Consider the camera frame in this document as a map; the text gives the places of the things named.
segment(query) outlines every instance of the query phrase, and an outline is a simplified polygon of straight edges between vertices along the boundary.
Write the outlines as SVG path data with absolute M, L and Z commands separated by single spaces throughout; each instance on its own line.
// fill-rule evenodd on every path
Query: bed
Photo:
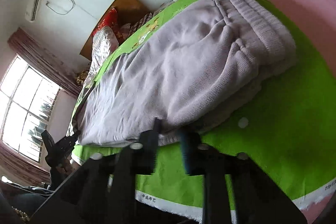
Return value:
M 195 1 L 179 0 L 152 18 L 105 60 L 95 81 L 100 80 L 118 56 L 145 43 L 164 23 Z M 272 1 L 273 4 L 269 0 L 257 0 L 289 29 L 297 45 L 299 62 L 283 75 L 265 81 L 251 102 L 203 135 L 202 141 L 230 155 L 248 153 L 311 223 L 336 189 L 336 166 L 332 158 L 336 140 L 333 77 L 336 68 L 332 55 L 335 56 L 336 44 L 330 37 L 316 37 L 311 32 L 306 36 L 302 31 L 307 18 L 291 18 L 286 7 Z M 336 13 L 329 15 L 329 19 L 334 20 Z M 323 30 L 335 35 L 333 28 Z M 237 126 L 242 117 L 249 120 L 245 129 Z M 81 164 L 95 152 L 110 155 L 119 151 L 120 148 L 115 147 L 77 145 L 72 158 Z M 138 176 L 136 188 L 136 198 L 143 203 L 201 220 L 202 178 L 185 175 L 178 144 L 160 147 L 155 173 Z

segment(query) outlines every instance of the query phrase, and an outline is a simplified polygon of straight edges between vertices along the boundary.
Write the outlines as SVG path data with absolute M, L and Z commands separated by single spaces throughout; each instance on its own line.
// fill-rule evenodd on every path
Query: wooden board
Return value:
M 126 23 L 134 24 L 135 22 L 138 22 L 140 19 L 142 19 L 147 13 L 149 13 L 147 7 L 139 0 L 114 0 L 111 6 L 100 18 L 95 28 L 102 22 L 105 15 L 113 8 L 116 8 L 118 12 L 118 23 L 120 27 Z M 90 35 L 80 52 L 81 56 L 84 56 L 90 61 L 92 61 L 92 44 L 93 37 Z

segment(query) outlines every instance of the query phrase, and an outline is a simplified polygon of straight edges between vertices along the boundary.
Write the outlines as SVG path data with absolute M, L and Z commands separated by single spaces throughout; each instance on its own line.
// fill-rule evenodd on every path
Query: window frame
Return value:
M 4 79 L 6 78 L 6 76 L 7 76 L 8 72 L 9 72 L 11 66 L 13 65 L 13 63 L 15 62 L 15 60 L 16 60 L 17 58 L 20 58 L 20 59 L 23 60 L 23 58 L 20 57 L 18 54 L 15 55 L 15 57 L 14 57 L 13 60 L 11 61 L 9 67 L 7 68 L 7 70 L 6 70 L 5 74 L 4 74 L 4 76 L 2 77 L 2 79 L 1 79 L 1 81 L 0 81 L 0 86 L 1 86 L 1 84 L 3 83 L 3 81 L 4 81 Z M 15 93 L 16 93 L 16 91 L 17 91 L 17 89 L 18 89 L 18 87 L 19 87 L 19 85 L 20 85 L 20 83 L 21 83 L 21 81 L 22 81 L 22 79 L 23 79 L 23 77 L 25 76 L 26 72 L 27 72 L 29 69 L 32 69 L 34 72 L 38 73 L 38 75 L 40 75 L 40 76 L 42 77 L 42 79 L 41 79 L 41 81 L 40 81 L 40 83 L 39 83 L 39 85 L 38 85 L 38 87 L 37 87 L 37 89 L 36 89 L 36 92 L 35 92 L 35 94 L 34 94 L 34 97 L 33 97 L 33 99 L 31 100 L 30 106 L 31 106 L 31 104 L 32 104 L 32 102 L 33 102 L 33 100 L 34 100 L 34 98 L 35 98 L 35 95 L 36 95 L 36 93 L 37 93 L 37 90 L 38 90 L 38 88 L 40 87 L 40 85 L 41 85 L 43 79 L 46 79 L 47 81 L 52 82 L 50 79 L 48 79 L 46 76 L 44 76 L 43 74 L 41 74 L 40 72 L 38 72 L 36 69 L 34 69 L 32 66 L 30 66 L 30 65 L 27 63 L 26 68 L 25 68 L 24 72 L 22 73 L 22 75 L 20 76 L 19 80 L 17 81 L 16 86 L 15 86 L 15 88 L 14 88 L 14 90 L 13 90 L 11 96 L 8 96 L 7 94 L 5 94 L 5 93 L 0 89 L 0 91 L 1 91 L 2 93 L 4 93 L 5 96 L 9 99 L 9 100 L 8 100 L 8 103 L 7 103 L 7 106 L 6 106 L 6 111 L 5 111 L 5 115 L 4 115 L 4 117 L 3 117 L 3 121 L 2 121 L 2 123 L 0 124 L 0 142 L 1 142 L 2 144 L 4 144 L 6 147 L 8 147 L 8 148 L 11 150 L 12 153 L 14 153 L 15 155 L 19 156 L 19 157 L 22 158 L 23 160 L 25 160 L 25 161 L 27 161 L 27 162 L 33 164 L 33 165 L 37 165 L 37 166 L 39 166 L 39 167 L 43 167 L 43 166 L 45 166 L 45 164 L 44 164 L 44 161 L 45 161 L 45 160 L 44 160 L 44 157 L 45 157 L 46 154 L 47 154 L 47 152 L 46 152 L 46 148 L 45 148 L 45 145 L 44 145 L 43 140 L 41 140 L 41 150 L 40 150 L 39 161 L 35 161 L 35 160 L 29 158 L 28 156 L 24 155 L 23 153 L 20 153 L 20 152 L 19 152 L 19 149 L 20 149 L 20 145 L 21 145 L 21 143 L 19 143 L 18 150 L 16 150 L 16 149 L 12 148 L 10 145 L 8 145 L 7 143 L 5 143 L 5 142 L 2 140 L 2 138 L 3 138 L 3 133 L 4 133 L 4 127 L 5 127 L 5 123 L 6 123 L 6 119 L 7 119 L 8 113 L 9 113 L 9 108 L 10 108 L 10 106 L 11 106 L 12 103 L 17 104 L 19 107 L 21 107 L 24 111 L 27 112 L 26 117 L 25 117 L 25 120 L 24 120 L 24 124 L 25 124 L 25 122 L 26 122 L 26 120 L 27 120 L 28 114 L 29 114 L 29 115 L 32 115 L 32 116 L 35 117 L 36 119 L 38 119 L 38 120 L 40 120 L 41 122 L 45 123 L 45 124 L 46 124 L 46 129 L 48 128 L 48 126 L 50 125 L 50 122 L 51 122 L 51 120 L 52 120 L 53 109 L 54 109 L 54 107 L 55 107 L 55 104 L 56 104 L 57 98 L 58 98 L 58 96 L 59 96 L 59 93 L 60 93 L 60 91 L 61 91 L 61 87 L 60 87 L 60 86 L 59 86 L 58 91 L 57 91 L 57 93 L 56 93 L 55 99 L 53 100 L 53 103 L 52 103 L 52 106 L 51 106 L 51 109 L 50 109 L 51 113 L 50 113 L 50 116 L 49 116 L 49 120 L 48 120 L 48 121 L 45 120 L 45 119 L 43 119 L 42 117 L 39 117 L 39 116 L 35 115 L 34 113 L 32 113 L 31 111 L 29 111 L 29 110 L 26 109 L 25 107 L 21 106 L 19 103 L 15 102 L 14 99 L 13 99 L 14 96 L 15 96 Z

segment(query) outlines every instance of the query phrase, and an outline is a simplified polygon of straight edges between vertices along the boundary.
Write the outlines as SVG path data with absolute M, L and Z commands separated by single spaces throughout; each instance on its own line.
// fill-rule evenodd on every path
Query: curtain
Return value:
M 81 88 L 75 84 L 75 74 L 21 28 L 11 35 L 8 44 L 30 66 L 55 82 L 69 95 L 78 97 Z
M 9 147 L 0 141 L 0 165 L 20 180 L 31 186 L 40 186 L 41 182 L 50 184 L 49 172 L 25 161 L 13 153 Z

